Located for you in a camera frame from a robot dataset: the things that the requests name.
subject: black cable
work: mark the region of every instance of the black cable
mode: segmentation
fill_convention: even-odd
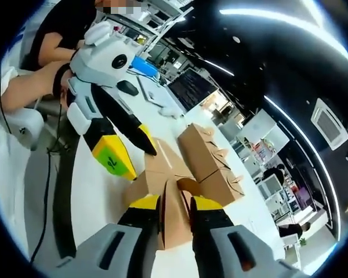
[[[47,154],[48,154],[48,176],[46,178],[46,184],[45,184],[45,193],[44,193],[44,211],[43,211],[43,227],[42,227],[42,232],[40,235],[40,239],[38,244],[36,245],[35,251],[33,252],[31,259],[30,259],[30,265],[32,265],[35,261],[36,255],[40,250],[41,244],[44,240],[45,237],[45,232],[46,232],[46,224],[48,222],[48,197],[49,197],[49,184],[50,184],[50,167],[51,167],[51,153],[54,153],[54,148],[58,143],[59,140],[59,129],[60,129],[60,118],[61,118],[61,112],[62,112],[62,105],[59,104],[59,116],[58,116],[58,122],[57,122],[57,138],[56,141],[54,142],[53,146],[48,149]]]
[[[43,212],[43,217],[44,217],[44,223],[42,227],[42,232],[40,235],[39,242],[35,248],[34,253],[32,254],[31,260],[30,260],[30,265],[32,265],[35,261],[35,257],[40,249],[40,246],[44,240],[45,236],[45,230],[46,230],[46,223],[48,221],[48,196],[49,196],[49,182],[50,182],[50,153],[48,153],[48,176],[46,178],[46,185],[45,185],[45,193],[44,193],[44,212]]]
[[[8,131],[9,131],[9,133],[11,134],[12,131],[10,130],[8,121],[6,120],[6,117],[5,117],[5,114],[4,114],[4,109],[2,109],[2,103],[1,103],[1,79],[2,79],[2,77],[1,77],[1,63],[0,63],[0,110],[1,110],[1,115],[2,115],[3,118],[4,118],[6,127],[8,128]]]

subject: person's arm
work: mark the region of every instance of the person's arm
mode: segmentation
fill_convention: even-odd
[[[44,67],[55,61],[70,61],[75,50],[58,47],[63,37],[56,32],[44,36],[39,52],[39,65]]]
[[[8,88],[1,96],[3,110],[13,112],[42,96],[52,94],[56,72],[65,63],[53,62],[32,74],[11,79]]]

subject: black ceiling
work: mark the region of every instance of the black ceiling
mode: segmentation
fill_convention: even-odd
[[[327,17],[324,28],[348,50],[348,1],[322,0],[321,3]],[[310,123],[310,117],[317,97],[321,97],[348,126],[348,60],[324,41],[284,22],[226,16],[219,12],[227,8],[263,9],[315,24],[301,1],[195,0],[190,5],[194,10],[186,16],[187,20],[177,23],[166,37],[173,39],[180,50],[188,50],[189,59],[206,68],[231,98],[245,106],[246,114],[257,108],[273,113],[264,100],[265,95],[283,107],[322,154],[340,195],[340,206],[345,210],[348,162],[341,162],[348,154],[348,143],[336,152],[328,151],[327,144]],[[233,36],[241,43],[235,42]],[[185,47],[178,38],[191,40],[194,49]],[[234,76],[205,63],[195,53]]]

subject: camera lens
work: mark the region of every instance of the camera lens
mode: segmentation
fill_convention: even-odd
[[[122,68],[123,66],[125,66],[127,62],[128,62],[127,56],[125,54],[120,54],[113,60],[112,67],[118,70],[119,68]]]

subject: brown cardboard box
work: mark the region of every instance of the brown cardboard box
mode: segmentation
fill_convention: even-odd
[[[227,150],[219,149],[212,136],[213,130],[192,124],[178,137],[184,158],[198,182],[217,170],[230,170],[225,159]]]
[[[201,183],[201,195],[220,203],[223,207],[245,196],[236,178],[229,170],[218,170]]]
[[[163,140],[154,138],[157,155],[144,154],[145,170],[124,191],[123,202],[126,208],[148,194],[161,195],[169,177],[194,178],[183,159]]]
[[[171,179],[166,183],[161,197],[161,213],[164,215],[161,214],[160,219],[164,222],[164,230],[160,231],[158,242],[160,250],[167,250],[193,239],[189,217],[192,194],[180,191],[177,181]]]
[[[189,215],[184,200],[191,198],[191,194],[178,189],[177,181],[183,178],[194,180],[193,175],[184,163],[183,159],[162,140],[155,139],[157,156],[144,155],[145,171],[138,176],[124,192],[123,200],[126,207],[147,195],[161,195],[160,231],[158,236],[159,249],[166,250],[176,247],[192,240],[191,228],[189,226]],[[191,186],[184,187],[192,191]]]

